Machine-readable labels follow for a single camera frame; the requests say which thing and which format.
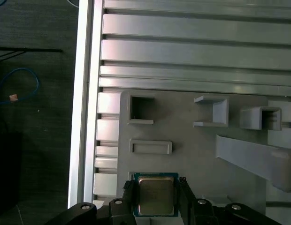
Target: blue cable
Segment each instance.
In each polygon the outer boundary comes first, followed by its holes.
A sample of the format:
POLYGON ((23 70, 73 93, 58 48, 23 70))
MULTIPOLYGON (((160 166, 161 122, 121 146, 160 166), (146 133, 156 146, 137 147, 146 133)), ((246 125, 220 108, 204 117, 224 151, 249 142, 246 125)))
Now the blue cable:
POLYGON ((3 0, 1 3, 0 3, 0 7, 6 3, 7 0, 3 0))
MULTIPOLYGON (((8 73, 7 75, 5 75, 4 78, 1 80, 1 82, 0 82, 0 88, 3 86, 3 84, 4 84, 4 82, 5 82, 5 80, 7 78, 9 78, 12 74, 14 74, 15 72, 20 71, 20 70, 25 70, 25 71, 31 73, 35 77, 35 79, 36 79, 37 86, 36 86, 35 90, 33 92, 31 92, 31 94, 29 94, 29 95, 27 95, 25 97, 21 97, 21 98, 19 98, 15 102, 24 101, 24 100, 27 100, 27 99, 31 98, 32 96, 34 96, 37 93, 37 91, 39 89, 39 80, 38 80, 37 75, 32 70, 30 70, 28 68, 18 68, 18 69, 12 70, 10 73, 8 73)), ((12 103, 12 102, 11 101, 4 101, 4 102, 0 102, 0 105, 10 104, 10 103, 12 103)))

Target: rectangular cutout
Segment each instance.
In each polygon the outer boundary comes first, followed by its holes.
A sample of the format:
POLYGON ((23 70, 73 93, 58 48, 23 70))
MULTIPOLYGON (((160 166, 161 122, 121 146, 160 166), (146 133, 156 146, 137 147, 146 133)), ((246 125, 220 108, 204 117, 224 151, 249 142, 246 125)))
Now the rectangular cutout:
POLYGON ((152 96, 130 96, 127 112, 128 124, 153 124, 154 120, 148 116, 153 102, 152 96))
POLYGON ((172 142, 130 140, 130 152, 144 154, 172 154, 172 142))
POLYGON ((282 113, 278 107, 260 106, 240 111, 240 126, 252 130, 282 130, 282 113))
POLYGON ((262 110, 261 111, 261 129, 263 130, 281 130, 280 125, 280 110, 262 110))

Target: gray plastic part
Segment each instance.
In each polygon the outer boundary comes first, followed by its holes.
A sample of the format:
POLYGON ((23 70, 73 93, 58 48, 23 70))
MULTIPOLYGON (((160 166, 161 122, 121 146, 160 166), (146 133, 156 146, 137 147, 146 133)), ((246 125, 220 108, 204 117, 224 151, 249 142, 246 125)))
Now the gray plastic part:
POLYGON ((282 130, 281 108, 260 106, 240 111, 240 126, 253 130, 282 130))
POLYGON ((216 137, 216 157, 269 180, 291 192, 291 149, 216 137))
POLYGON ((121 94, 117 196, 123 194, 123 184, 133 173, 179 173, 187 178, 196 197, 227 195, 233 202, 246 204, 265 212, 266 180, 249 171, 215 158, 216 135, 227 135, 251 142, 267 143, 266 130, 246 130, 239 127, 240 110, 244 107, 267 105, 264 96, 218 95, 229 97, 229 126, 193 127, 194 121, 212 118, 212 104, 195 104, 194 99, 209 93, 126 90, 121 94), (151 126, 127 123, 129 96, 153 95, 153 105, 145 108, 151 126), (132 140, 172 142, 172 154, 133 154, 132 140))
POLYGON ((172 142, 130 140, 130 152, 145 154, 172 154, 172 142))
POLYGON ((154 101, 151 94, 140 95, 138 93, 128 93, 127 101, 127 123, 128 124, 154 124, 154 120, 144 119, 149 103, 154 101))
POLYGON ((210 121, 197 121, 193 126, 200 127, 228 127, 229 98, 216 95, 203 95, 195 98, 194 103, 212 104, 212 118, 210 121))

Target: cpu processor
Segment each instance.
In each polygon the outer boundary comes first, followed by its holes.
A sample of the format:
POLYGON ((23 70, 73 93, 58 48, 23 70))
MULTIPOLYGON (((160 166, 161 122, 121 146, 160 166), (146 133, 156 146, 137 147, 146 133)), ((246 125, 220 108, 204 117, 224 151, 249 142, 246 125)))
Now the cpu processor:
POLYGON ((135 173, 138 184, 138 217, 174 217, 176 207, 177 173, 135 173))

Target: square holder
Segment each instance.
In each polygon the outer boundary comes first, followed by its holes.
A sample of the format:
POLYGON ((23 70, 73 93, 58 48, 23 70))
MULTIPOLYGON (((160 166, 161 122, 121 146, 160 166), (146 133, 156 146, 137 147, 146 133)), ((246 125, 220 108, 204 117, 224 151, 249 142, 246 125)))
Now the square holder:
POLYGON ((240 127, 252 130, 282 130, 281 108, 260 106, 240 111, 240 127))
POLYGON ((196 121, 193 127, 228 127, 229 98, 214 95, 203 95, 195 98, 194 103, 212 104, 212 119, 210 121, 196 121))
POLYGON ((154 124, 154 120, 147 118, 147 110, 153 105, 154 96, 129 94, 127 108, 128 124, 154 124))

